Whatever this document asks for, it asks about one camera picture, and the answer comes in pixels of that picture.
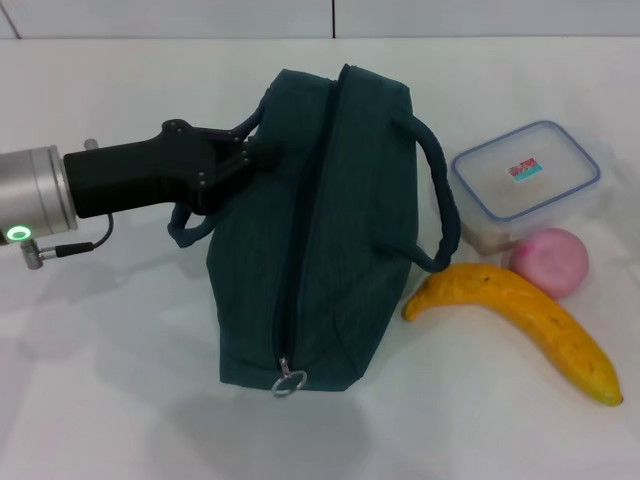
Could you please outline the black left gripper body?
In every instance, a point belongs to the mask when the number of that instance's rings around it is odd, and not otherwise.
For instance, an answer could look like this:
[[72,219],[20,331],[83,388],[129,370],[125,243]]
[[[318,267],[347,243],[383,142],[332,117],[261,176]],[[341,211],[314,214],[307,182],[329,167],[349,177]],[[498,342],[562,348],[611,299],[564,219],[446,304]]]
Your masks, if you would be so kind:
[[63,164],[80,218],[161,203],[206,215],[216,204],[216,160],[202,129],[169,120],[149,140],[69,153]]

